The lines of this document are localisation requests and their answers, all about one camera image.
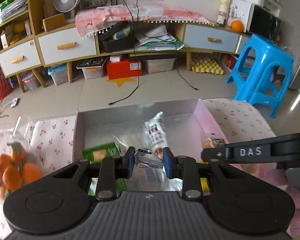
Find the refrigerator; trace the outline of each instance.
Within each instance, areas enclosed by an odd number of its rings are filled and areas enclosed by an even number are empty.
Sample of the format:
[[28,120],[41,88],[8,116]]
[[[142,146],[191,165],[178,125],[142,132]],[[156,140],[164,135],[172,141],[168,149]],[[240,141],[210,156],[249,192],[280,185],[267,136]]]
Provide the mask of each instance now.
[[282,20],[280,45],[291,49],[294,58],[292,81],[290,88],[300,89],[300,0],[281,0],[282,10],[280,19]]

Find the blue plastic stool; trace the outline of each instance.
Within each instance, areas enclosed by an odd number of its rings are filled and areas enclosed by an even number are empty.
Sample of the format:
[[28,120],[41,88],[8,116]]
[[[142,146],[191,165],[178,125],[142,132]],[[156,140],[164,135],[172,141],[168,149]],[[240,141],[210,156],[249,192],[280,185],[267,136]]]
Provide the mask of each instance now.
[[[256,59],[250,69],[245,68],[243,64],[251,48],[255,51]],[[270,81],[274,68],[277,65],[283,67],[286,72],[285,80],[280,91],[277,91]],[[288,89],[292,77],[292,65],[293,58],[289,54],[281,50],[272,41],[253,34],[244,46],[226,82],[235,82],[237,86],[237,93],[234,97],[235,100],[247,101],[251,105],[259,103],[271,106],[274,110],[270,117],[274,118],[282,98]],[[241,77],[241,73],[248,74],[246,80]],[[272,91],[274,97],[264,94],[267,89]]]

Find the egg carton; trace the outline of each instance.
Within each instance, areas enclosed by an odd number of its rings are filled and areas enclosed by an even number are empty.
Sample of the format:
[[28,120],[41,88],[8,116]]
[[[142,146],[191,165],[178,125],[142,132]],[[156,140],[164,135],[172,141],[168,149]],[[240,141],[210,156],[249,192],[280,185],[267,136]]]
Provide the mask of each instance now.
[[217,75],[223,75],[224,70],[221,66],[209,57],[201,57],[198,54],[192,55],[190,66],[195,73],[213,73]]

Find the pink checkered cloth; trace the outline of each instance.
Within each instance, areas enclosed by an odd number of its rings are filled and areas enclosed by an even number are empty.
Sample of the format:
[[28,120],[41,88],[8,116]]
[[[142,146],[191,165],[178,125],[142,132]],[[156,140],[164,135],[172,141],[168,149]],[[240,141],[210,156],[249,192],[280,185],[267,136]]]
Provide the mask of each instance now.
[[82,38],[96,35],[103,29],[111,28],[120,21],[136,21],[139,8],[139,21],[191,21],[211,25],[202,14],[171,5],[113,5],[78,12],[75,26]]

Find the cabinet leg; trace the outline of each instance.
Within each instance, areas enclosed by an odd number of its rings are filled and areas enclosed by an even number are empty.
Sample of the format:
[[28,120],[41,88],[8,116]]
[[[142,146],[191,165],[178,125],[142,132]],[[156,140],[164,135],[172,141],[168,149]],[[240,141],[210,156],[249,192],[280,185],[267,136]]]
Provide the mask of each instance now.
[[20,74],[17,74],[17,79],[18,79],[18,83],[19,83],[19,86],[21,88],[21,91],[24,93],[26,92],[25,90],[25,87],[23,86],[23,82],[22,82],[22,79],[21,79],[21,75]]
[[191,66],[190,66],[190,63],[191,63],[191,52],[187,52],[187,70],[191,70]]
[[72,82],[72,62],[67,62],[68,81]]
[[40,74],[37,72],[37,70],[35,68],[32,69],[32,73],[35,75],[35,77],[40,82],[40,84],[42,85],[42,87],[46,88],[47,85],[46,85],[45,81],[43,80],[43,78],[40,76]]

